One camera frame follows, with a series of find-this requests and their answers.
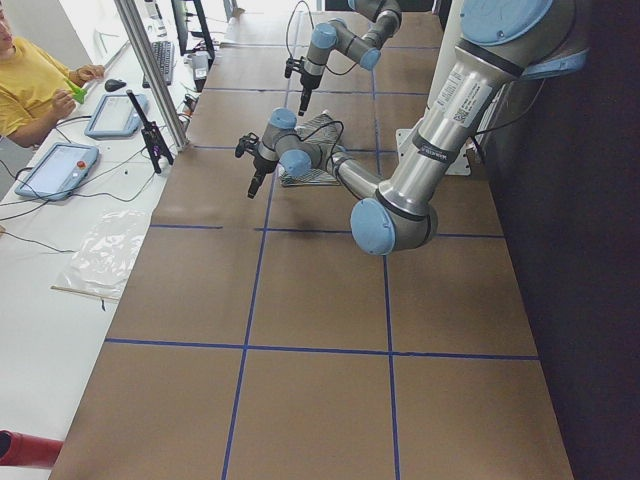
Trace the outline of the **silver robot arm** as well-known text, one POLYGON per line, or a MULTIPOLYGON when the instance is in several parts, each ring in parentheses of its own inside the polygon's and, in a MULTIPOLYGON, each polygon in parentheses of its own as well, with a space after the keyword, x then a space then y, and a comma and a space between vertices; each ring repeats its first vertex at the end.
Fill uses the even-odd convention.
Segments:
POLYGON ((364 169, 334 140, 317 134, 330 126, 315 118, 309 133, 296 113, 275 109, 262 135, 246 134, 238 154, 250 154, 255 195, 277 168, 300 178, 314 169, 333 176, 357 202, 350 226, 357 245, 372 255, 414 249, 435 235, 431 206, 439 181, 507 83, 565 75, 587 58, 587 1, 466 1, 457 18, 461 33, 455 61, 438 96, 404 141, 393 174, 382 179, 364 169))
POLYGON ((320 86, 330 54, 337 51, 355 65, 372 71, 381 57, 384 43, 400 29, 402 9, 398 1, 349 1, 349 7, 362 15, 372 26, 363 35, 352 32, 341 18, 319 23, 312 28, 307 53, 299 59, 290 56, 286 61, 285 77, 300 74, 302 93, 298 115, 303 116, 312 93, 320 86))

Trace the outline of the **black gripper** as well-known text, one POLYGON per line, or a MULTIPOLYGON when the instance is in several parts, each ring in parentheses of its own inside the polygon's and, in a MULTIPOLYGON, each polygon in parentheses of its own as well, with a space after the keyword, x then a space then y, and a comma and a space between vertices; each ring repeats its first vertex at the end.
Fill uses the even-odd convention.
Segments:
POLYGON ((276 153, 253 132, 240 137, 235 147, 236 158, 241 158, 245 153, 253 157, 253 166, 256 170, 247 192, 247 196, 254 199, 263 184, 265 175, 273 173, 276 169, 276 153))
POLYGON ((301 56, 299 59, 290 57, 285 63, 284 76, 289 79, 294 72, 301 75, 300 83, 304 88, 300 95, 298 108, 298 115, 304 116, 311 100, 312 90, 317 89, 320 85, 323 76, 323 66, 314 63, 304 56, 301 56))

